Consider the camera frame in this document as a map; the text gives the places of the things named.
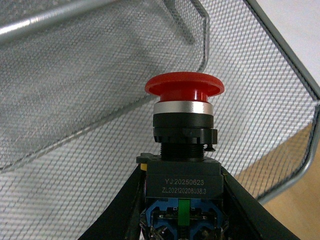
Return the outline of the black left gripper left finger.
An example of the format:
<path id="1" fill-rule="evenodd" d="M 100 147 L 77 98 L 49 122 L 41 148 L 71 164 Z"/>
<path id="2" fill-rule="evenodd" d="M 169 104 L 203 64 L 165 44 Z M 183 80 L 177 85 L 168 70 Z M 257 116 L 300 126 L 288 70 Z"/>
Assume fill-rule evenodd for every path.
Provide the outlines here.
<path id="1" fill-rule="evenodd" d="M 140 214 L 145 209 L 144 183 L 145 172 L 137 166 L 109 206 L 79 239 L 140 239 Z"/>

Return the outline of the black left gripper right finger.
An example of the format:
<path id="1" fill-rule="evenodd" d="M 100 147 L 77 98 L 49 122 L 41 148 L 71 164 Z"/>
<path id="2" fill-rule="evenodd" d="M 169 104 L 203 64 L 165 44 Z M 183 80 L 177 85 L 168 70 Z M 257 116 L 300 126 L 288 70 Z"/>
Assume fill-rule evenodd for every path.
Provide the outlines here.
<path id="1" fill-rule="evenodd" d="M 223 212 L 228 216 L 227 240 L 297 240 L 224 168 Z"/>

